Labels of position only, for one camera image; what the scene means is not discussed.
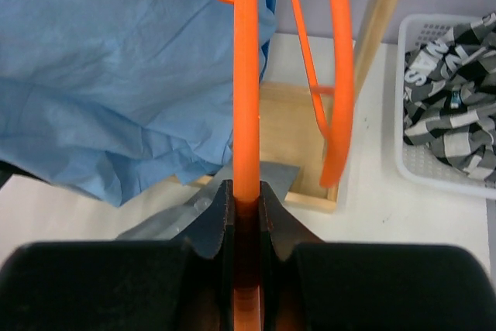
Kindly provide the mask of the orange hanger of plaid shirt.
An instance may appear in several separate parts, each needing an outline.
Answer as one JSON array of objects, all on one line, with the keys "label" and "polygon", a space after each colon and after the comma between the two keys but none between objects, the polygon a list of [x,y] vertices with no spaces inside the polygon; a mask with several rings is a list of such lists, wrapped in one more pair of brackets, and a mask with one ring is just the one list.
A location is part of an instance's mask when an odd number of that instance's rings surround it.
[{"label": "orange hanger of plaid shirt", "polygon": [[326,142],[319,184],[323,188],[331,188],[339,182],[346,166],[353,128],[353,38],[350,0],[330,0],[335,61],[335,82],[332,87],[318,83],[300,0],[291,0],[291,4],[315,119]]}]

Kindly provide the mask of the grey shirt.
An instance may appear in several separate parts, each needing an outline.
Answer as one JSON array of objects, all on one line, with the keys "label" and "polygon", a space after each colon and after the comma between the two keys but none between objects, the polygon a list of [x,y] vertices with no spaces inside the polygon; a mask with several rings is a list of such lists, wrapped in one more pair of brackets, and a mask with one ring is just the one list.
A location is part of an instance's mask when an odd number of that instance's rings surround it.
[{"label": "grey shirt", "polygon": [[[164,209],[138,225],[119,234],[117,240],[171,240],[197,219],[211,204],[220,184],[233,177],[233,164],[228,163],[185,203]],[[267,182],[283,201],[295,182],[300,168],[274,162],[260,163],[260,178]]]}]

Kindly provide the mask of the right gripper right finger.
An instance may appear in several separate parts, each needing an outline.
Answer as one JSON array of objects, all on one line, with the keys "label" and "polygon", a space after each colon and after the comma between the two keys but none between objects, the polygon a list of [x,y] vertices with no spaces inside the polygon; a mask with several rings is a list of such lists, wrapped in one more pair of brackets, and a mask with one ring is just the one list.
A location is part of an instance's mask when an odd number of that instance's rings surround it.
[{"label": "right gripper right finger", "polygon": [[490,330],[493,288],[447,245],[327,243],[260,185],[265,330]]}]

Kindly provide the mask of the orange hanger of grey shirt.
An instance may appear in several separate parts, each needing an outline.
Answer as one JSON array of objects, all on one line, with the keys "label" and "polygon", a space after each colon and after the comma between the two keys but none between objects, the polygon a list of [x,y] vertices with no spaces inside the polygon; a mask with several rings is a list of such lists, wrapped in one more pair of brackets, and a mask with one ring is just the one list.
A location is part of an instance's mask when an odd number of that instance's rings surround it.
[{"label": "orange hanger of grey shirt", "polygon": [[233,6],[232,195],[235,202],[233,328],[260,330],[258,198],[260,195],[257,0]]}]

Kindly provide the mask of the light blue shirt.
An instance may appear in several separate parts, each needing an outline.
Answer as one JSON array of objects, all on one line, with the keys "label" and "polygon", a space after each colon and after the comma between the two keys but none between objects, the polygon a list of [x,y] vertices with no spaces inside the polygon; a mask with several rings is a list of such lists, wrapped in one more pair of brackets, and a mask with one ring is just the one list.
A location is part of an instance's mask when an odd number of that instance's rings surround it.
[{"label": "light blue shirt", "polygon": [[231,161],[233,8],[1,0],[1,160],[120,206]]}]

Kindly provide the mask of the black white plaid shirt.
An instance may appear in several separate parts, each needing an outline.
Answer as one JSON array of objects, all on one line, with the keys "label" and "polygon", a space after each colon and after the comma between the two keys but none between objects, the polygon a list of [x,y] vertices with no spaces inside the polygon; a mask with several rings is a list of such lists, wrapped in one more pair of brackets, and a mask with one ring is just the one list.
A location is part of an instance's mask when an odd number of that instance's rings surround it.
[{"label": "black white plaid shirt", "polygon": [[468,178],[495,181],[495,14],[405,53],[404,144]]}]

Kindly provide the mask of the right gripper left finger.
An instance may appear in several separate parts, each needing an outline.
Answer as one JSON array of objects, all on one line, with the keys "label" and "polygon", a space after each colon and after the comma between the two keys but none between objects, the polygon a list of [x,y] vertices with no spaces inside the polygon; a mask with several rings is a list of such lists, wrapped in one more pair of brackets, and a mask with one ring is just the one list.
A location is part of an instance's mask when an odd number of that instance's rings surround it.
[{"label": "right gripper left finger", "polygon": [[3,330],[231,330],[233,194],[172,240],[27,243],[1,269]]}]

